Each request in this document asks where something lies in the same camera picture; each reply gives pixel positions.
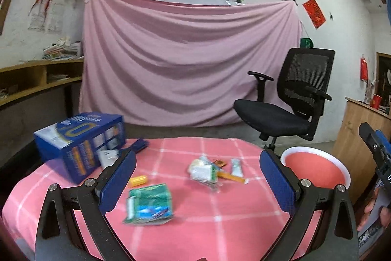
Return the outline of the person's right hand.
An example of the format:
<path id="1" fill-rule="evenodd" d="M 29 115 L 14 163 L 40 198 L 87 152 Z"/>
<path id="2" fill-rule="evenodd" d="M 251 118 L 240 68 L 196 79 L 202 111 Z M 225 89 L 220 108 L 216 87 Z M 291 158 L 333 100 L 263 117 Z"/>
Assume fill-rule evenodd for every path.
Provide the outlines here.
<path id="1" fill-rule="evenodd" d="M 377 197 L 379 196 L 379 191 L 380 191 L 380 187 L 377 187 L 375 190 L 374 190 L 374 194 L 373 194 L 373 197 L 372 197 L 372 200 L 368 203 L 368 205 L 365 207 L 364 209 L 364 215 L 362 216 L 361 220 L 360 220 L 360 223 L 358 224 L 357 226 L 357 231 L 361 231 L 362 228 L 365 226 L 365 224 L 367 223 L 368 219 L 369 219 L 369 216 L 370 216 L 370 213 L 372 212 L 372 210 L 374 209 L 374 205 L 376 203 L 376 200 L 377 200 Z M 391 211 L 389 208 L 387 207 L 383 207 L 381 209 L 381 212 L 380 212 L 380 222 L 381 222 L 381 225 L 384 227 L 384 228 L 387 228 L 390 224 L 390 220 L 391 220 Z"/>

